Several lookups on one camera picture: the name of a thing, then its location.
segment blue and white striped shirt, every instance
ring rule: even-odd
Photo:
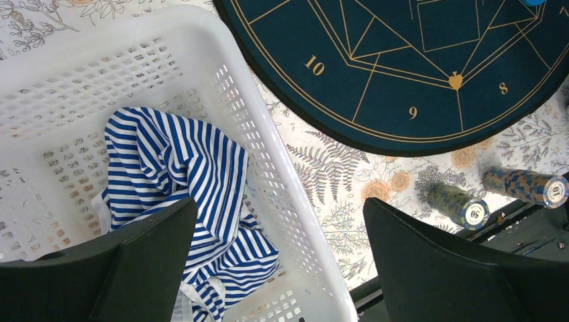
[[[191,299],[199,297],[194,321],[221,321],[227,307],[276,271],[278,251],[242,205],[245,149],[210,123],[145,107],[116,111],[105,139],[111,160],[102,198],[110,231],[177,200],[196,200],[198,218],[180,288]],[[212,286],[216,281],[223,286]]]

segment poker chip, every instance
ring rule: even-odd
[[[456,186],[434,185],[429,191],[427,202],[455,224],[472,231],[482,229],[490,217],[485,201]]]
[[[557,208],[569,198],[569,182],[563,176],[494,166],[482,183],[487,191],[547,208]]]

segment dark green game mat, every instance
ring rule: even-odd
[[[259,78],[334,139],[392,156],[484,140],[568,73],[569,0],[214,0]]]

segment green poker chip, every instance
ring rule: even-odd
[[[486,225],[489,217],[490,211],[486,201],[473,197],[462,206],[462,210],[458,215],[458,224],[468,230],[479,230]]]

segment white plastic laundry basket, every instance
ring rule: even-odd
[[[247,205],[282,267],[225,320],[357,320],[257,86],[213,14],[179,5],[116,21],[11,58],[0,75],[0,262],[100,235],[90,200],[106,185],[106,121],[119,107],[155,107],[210,121],[249,151]]]

